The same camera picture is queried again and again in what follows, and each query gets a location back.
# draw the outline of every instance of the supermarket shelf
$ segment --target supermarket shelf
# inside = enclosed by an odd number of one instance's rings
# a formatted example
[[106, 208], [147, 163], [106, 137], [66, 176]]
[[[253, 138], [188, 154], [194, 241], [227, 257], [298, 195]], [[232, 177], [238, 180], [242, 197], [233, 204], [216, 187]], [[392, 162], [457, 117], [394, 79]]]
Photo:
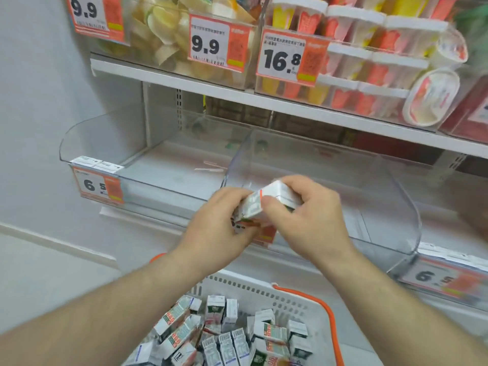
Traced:
[[355, 130], [488, 159], [488, 145], [450, 137], [441, 133], [403, 127], [362, 116], [355, 116], [278, 98], [266, 97], [255, 94], [252, 90], [240, 91], [94, 53], [91, 54], [90, 61], [94, 74], [96, 74], [96, 72], [104, 72], [120, 75], [122, 77], [137, 79], [143, 82], [172, 87], [201, 95], [208, 95], [214, 98], [252, 105], [262, 109], [274, 110]]

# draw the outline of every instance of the forearm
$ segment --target forearm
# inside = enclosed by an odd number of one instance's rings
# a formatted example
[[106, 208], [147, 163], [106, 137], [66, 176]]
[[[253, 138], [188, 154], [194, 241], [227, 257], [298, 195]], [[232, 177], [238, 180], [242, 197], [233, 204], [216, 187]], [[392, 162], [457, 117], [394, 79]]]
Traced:
[[385, 366], [488, 364], [488, 348], [360, 253], [319, 264]]
[[120, 365], [202, 279], [184, 261], [184, 254], [174, 251], [3, 334], [0, 358], [13, 365]]

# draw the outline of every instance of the price tag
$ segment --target price tag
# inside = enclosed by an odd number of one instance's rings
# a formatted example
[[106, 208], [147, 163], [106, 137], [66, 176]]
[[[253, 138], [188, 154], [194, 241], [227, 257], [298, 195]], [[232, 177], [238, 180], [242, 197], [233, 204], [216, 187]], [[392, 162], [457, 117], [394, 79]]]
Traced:
[[124, 194], [117, 177], [104, 175], [91, 169], [71, 166], [82, 196], [99, 202], [123, 204]]
[[488, 275], [449, 262], [419, 257], [400, 281], [458, 299], [476, 296]]
[[125, 42], [120, 0], [67, 0], [79, 34]]
[[244, 72], [251, 27], [190, 14], [188, 59]]
[[315, 86], [329, 41], [265, 29], [256, 75]]

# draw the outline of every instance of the orange price tag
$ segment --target orange price tag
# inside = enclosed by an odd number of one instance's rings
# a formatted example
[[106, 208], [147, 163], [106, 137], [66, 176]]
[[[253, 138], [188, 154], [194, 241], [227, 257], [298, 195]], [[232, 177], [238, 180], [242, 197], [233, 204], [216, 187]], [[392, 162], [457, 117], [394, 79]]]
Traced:
[[66, 0], [75, 31], [125, 43], [121, 0]]
[[82, 196], [102, 203], [124, 203], [124, 194], [120, 187], [119, 178], [73, 165], [71, 168]]
[[265, 28], [256, 75], [313, 87], [328, 45], [322, 37]]
[[251, 27], [190, 14], [188, 59], [244, 72]]

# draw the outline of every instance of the hand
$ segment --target hand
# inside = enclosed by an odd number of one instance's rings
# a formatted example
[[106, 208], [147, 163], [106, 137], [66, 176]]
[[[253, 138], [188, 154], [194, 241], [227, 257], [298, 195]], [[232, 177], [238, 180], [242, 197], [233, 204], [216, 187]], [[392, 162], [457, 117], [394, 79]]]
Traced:
[[259, 232], [248, 227], [235, 234], [230, 218], [242, 199], [252, 191], [225, 187], [218, 190], [193, 216], [175, 252], [186, 256], [191, 269], [203, 277], [226, 267], [237, 258]]
[[281, 181], [302, 196], [303, 205], [290, 213], [274, 197], [264, 196], [261, 206], [295, 252], [318, 267], [356, 252], [338, 193], [305, 176], [286, 176]]

